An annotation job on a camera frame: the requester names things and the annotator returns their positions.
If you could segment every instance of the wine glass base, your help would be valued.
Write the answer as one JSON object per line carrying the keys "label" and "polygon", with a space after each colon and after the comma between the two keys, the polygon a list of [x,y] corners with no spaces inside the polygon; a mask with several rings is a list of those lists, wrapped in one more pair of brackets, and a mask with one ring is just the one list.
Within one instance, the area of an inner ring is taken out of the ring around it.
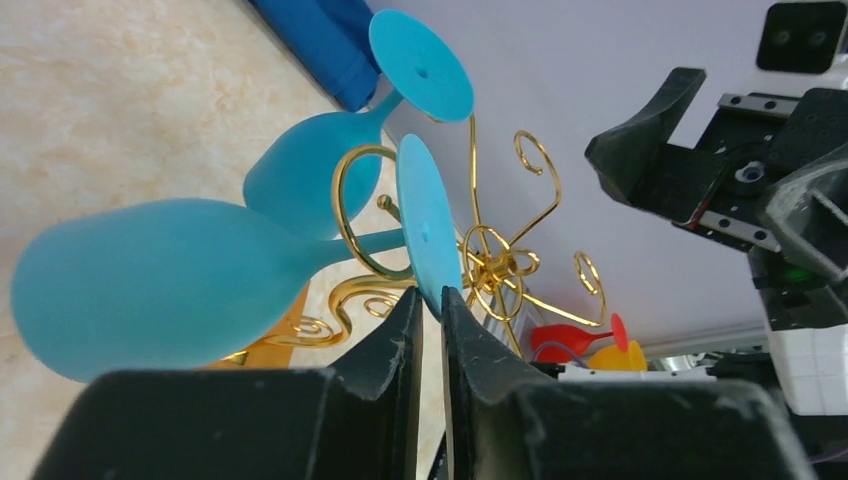
{"label": "wine glass base", "polygon": [[427,146],[415,135],[400,142],[396,181],[409,262],[428,308],[439,318],[442,288],[462,291],[462,271],[442,177]]}
{"label": "wine glass base", "polygon": [[427,26],[397,10],[381,10],[368,29],[380,69],[407,102],[441,122],[474,109],[474,90],[459,59]]}

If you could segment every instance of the beige tabletop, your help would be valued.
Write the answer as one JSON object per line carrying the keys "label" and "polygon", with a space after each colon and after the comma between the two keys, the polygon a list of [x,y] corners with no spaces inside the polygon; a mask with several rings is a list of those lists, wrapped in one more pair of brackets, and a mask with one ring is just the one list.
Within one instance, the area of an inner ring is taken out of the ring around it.
{"label": "beige tabletop", "polygon": [[[0,6],[0,478],[27,478],[82,385],[41,366],[17,335],[16,259],[63,219],[174,196],[241,203],[251,165],[285,129],[333,109],[242,0],[30,0]],[[394,191],[387,166],[378,193]],[[370,206],[360,232],[394,228]],[[402,266],[405,253],[385,254]],[[364,273],[311,282],[305,313]],[[346,345],[295,351],[325,365],[378,322],[354,309]],[[437,324],[425,323],[419,477],[444,428]]]}

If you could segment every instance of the blue fabric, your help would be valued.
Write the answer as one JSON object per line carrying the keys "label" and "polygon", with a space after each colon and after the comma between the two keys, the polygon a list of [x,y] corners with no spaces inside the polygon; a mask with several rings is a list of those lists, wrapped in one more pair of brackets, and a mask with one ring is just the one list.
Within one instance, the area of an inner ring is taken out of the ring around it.
{"label": "blue fabric", "polygon": [[365,105],[380,73],[363,0],[248,0],[316,82],[347,111]]}

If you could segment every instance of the purple cable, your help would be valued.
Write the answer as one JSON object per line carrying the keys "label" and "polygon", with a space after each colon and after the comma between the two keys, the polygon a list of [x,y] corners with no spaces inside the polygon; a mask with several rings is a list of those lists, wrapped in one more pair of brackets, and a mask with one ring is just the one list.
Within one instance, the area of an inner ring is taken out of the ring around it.
{"label": "purple cable", "polygon": [[567,353],[568,356],[570,356],[572,360],[574,360],[574,363],[576,363],[577,365],[579,365],[583,368],[589,368],[589,365],[586,365],[586,362],[581,360],[580,357],[577,356],[577,354],[575,354],[570,348],[566,347],[565,345],[563,345],[559,342],[555,342],[553,340],[548,340],[547,342],[543,342],[541,345],[539,345],[539,348],[537,348],[536,351],[533,352],[533,361],[535,362],[539,358],[539,354],[542,353],[542,350],[544,350],[548,347],[554,347],[554,348],[558,348],[558,349],[562,350],[563,352]]}
{"label": "purple cable", "polygon": [[845,455],[848,455],[848,446],[842,447],[840,449],[834,450],[828,453],[822,453],[821,455],[816,455],[810,458],[810,463],[815,465],[816,463],[829,462],[831,460],[836,460],[837,458],[841,458]]}

